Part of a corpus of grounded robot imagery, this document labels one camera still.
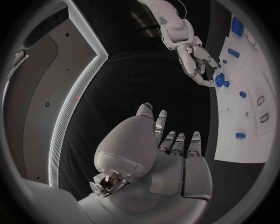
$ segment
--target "robot finger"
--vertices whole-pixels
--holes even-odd
[[[165,110],[161,111],[161,113],[155,123],[155,137],[158,142],[158,145],[161,142],[161,137],[162,137],[164,126],[165,126],[166,117],[167,117],[167,112]]]
[[[136,116],[143,115],[143,116],[148,116],[151,119],[154,119],[152,110],[153,110],[152,105],[149,102],[146,102],[139,107]]]
[[[195,131],[189,144],[188,157],[201,156],[201,137],[198,131]]]
[[[185,135],[184,135],[184,133],[180,133],[175,141],[175,144],[172,147],[170,155],[183,156],[184,146],[185,146]]]
[[[162,144],[159,146],[159,150],[162,152],[165,152],[167,154],[170,154],[171,147],[173,145],[174,139],[176,136],[175,131],[171,131],[167,137],[163,140]]]

